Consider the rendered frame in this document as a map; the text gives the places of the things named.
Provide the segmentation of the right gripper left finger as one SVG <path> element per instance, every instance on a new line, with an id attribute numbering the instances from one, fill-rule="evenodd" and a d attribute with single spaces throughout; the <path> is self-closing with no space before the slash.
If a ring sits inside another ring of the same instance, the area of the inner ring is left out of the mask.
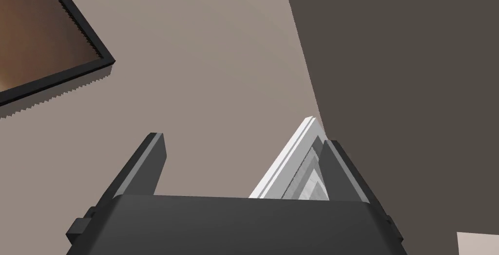
<path id="1" fill-rule="evenodd" d="M 164 135 L 149 133 L 106 189 L 98 207 L 119 195 L 153 195 L 166 159 Z"/>

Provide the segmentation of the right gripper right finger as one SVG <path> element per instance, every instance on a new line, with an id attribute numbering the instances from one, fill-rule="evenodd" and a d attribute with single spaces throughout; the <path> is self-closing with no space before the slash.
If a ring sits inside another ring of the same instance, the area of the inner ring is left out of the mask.
<path id="1" fill-rule="evenodd" d="M 386 217 L 380 202 L 338 141 L 324 141 L 319 167 L 330 200 L 366 202 Z"/>

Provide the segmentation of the white framed window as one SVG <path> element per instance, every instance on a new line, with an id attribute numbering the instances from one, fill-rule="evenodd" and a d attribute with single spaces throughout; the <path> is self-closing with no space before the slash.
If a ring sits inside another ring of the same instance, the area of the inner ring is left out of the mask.
<path id="1" fill-rule="evenodd" d="M 249 197 L 281 199 L 316 139 L 322 144 L 327 136 L 318 119 L 309 116 L 300 123 Z"/>

